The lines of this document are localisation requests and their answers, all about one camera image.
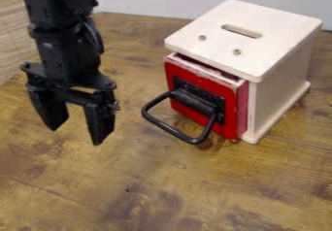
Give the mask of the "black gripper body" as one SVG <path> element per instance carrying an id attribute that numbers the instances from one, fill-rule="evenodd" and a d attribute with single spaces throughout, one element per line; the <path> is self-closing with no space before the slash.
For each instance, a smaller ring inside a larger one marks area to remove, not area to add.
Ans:
<path id="1" fill-rule="evenodd" d="M 87 104 L 99 90 L 115 90 L 117 82 L 101 72 L 105 44 L 87 22 L 65 29 L 28 26 L 41 61 L 23 63 L 27 85 L 49 88 L 66 103 Z"/>

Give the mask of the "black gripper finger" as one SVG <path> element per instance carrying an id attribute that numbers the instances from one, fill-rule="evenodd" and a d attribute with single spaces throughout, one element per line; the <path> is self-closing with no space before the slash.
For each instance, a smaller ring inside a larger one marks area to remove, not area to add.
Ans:
<path id="1" fill-rule="evenodd" d="M 43 87 L 27 86 L 32 106 L 46 126 L 55 131 L 69 119 L 66 102 L 58 95 Z"/>
<path id="2" fill-rule="evenodd" d="M 91 101 L 85 105 L 89 131 L 95 146 L 103 143 L 105 138 L 114 131 L 118 110 L 120 104 L 114 97 L 114 91 L 95 91 Z"/>

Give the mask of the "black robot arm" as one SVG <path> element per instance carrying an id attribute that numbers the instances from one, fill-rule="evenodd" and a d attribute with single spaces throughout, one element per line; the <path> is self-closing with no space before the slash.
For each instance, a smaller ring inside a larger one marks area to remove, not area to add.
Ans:
<path id="1" fill-rule="evenodd" d="M 51 130 L 69 119 L 67 106 L 85 110 L 93 143 L 114 131 L 117 83 L 99 70 L 105 43 L 91 19 L 98 0 L 23 0 L 41 61 L 23 63 L 34 108 Z"/>

